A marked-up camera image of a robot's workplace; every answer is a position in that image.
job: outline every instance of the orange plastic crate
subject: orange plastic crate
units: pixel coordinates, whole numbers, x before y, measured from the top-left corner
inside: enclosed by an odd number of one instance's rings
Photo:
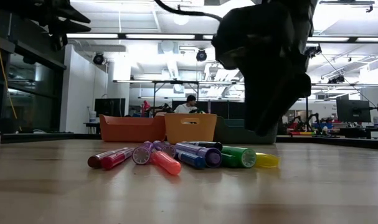
[[[216,119],[216,114],[165,114],[168,142],[212,141]]]
[[[106,142],[145,142],[165,140],[164,116],[126,118],[100,115],[102,139]]]

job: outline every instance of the red marker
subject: red marker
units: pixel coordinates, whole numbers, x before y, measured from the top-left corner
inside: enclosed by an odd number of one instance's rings
[[[91,156],[88,159],[88,166],[90,166],[92,168],[96,168],[96,169],[102,168],[102,159],[104,157],[112,155],[116,152],[125,151],[127,149],[128,148],[125,147],[123,149],[115,149],[115,150],[112,150],[112,151],[102,152],[102,153],[99,153],[97,155]]]
[[[133,153],[133,148],[125,148],[125,149],[126,150],[122,150],[112,155],[104,157],[102,159],[102,167],[105,170],[110,170],[114,166],[117,166],[118,164],[125,161],[127,158],[131,157]]]

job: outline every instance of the person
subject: person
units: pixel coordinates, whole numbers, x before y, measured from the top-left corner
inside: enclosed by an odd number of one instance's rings
[[[187,97],[186,103],[177,106],[175,109],[175,113],[190,113],[192,110],[196,110],[196,97],[193,95],[189,95]]]

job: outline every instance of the yellow object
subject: yellow object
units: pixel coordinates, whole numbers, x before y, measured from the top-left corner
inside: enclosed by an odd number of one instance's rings
[[[278,167],[278,164],[280,162],[279,157],[260,153],[260,152],[256,152],[256,154],[257,154],[257,161],[255,162],[255,167],[266,167],[266,168]]]

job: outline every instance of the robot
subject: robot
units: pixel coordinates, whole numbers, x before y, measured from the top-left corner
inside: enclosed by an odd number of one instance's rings
[[[231,10],[226,16],[173,9],[175,14],[209,16],[220,21],[212,39],[216,60],[245,77],[245,128],[264,136],[299,99],[310,96],[306,74],[317,0],[263,0],[262,4]]]

